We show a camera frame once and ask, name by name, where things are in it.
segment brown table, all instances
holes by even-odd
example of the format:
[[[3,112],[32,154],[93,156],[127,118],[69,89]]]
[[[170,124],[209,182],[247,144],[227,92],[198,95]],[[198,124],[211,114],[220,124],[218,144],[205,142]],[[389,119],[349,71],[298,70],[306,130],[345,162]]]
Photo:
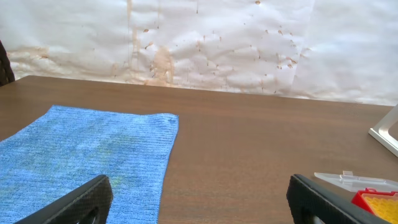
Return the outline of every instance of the brown table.
[[[159,223],[292,223],[292,174],[346,198],[313,173],[398,180],[398,158],[368,134],[388,106],[30,76],[0,87],[0,140],[52,105],[180,116]]]

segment transparent lid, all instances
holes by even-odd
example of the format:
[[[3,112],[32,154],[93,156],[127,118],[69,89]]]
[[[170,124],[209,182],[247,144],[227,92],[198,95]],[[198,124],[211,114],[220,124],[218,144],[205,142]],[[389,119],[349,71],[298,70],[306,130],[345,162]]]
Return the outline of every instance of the transparent lid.
[[[357,192],[372,188],[379,192],[398,191],[398,182],[392,180],[358,177],[354,176],[351,171],[343,171],[343,174],[323,174],[314,173],[315,177],[327,181],[333,185],[349,190],[350,192]]]

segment white wall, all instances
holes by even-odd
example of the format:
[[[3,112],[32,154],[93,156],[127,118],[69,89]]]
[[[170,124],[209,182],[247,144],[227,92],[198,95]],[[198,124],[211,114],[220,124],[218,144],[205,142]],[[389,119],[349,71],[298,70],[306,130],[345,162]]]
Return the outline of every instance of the white wall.
[[[395,0],[0,1],[0,39],[16,78],[396,105],[397,6]]]

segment ribbed towel texture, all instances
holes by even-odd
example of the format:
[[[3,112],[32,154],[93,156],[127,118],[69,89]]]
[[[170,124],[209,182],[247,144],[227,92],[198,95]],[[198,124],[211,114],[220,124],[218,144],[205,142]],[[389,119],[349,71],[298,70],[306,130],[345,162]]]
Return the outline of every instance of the ribbed towel texture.
[[[16,222],[100,174],[114,194],[107,223],[157,223],[177,131],[172,114],[52,106],[0,142],[0,223]]]

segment table surface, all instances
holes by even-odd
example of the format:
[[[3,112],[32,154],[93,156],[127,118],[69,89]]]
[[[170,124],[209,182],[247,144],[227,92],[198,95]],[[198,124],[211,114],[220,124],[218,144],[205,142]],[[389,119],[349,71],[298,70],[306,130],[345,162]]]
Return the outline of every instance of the table surface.
[[[398,158],[368,134],[388,106],[29,76],[0,87],[0,140],[52,105],[180,116],[159,223],[292,223],[292,174],[346,198],[313,173],[398,180]]]

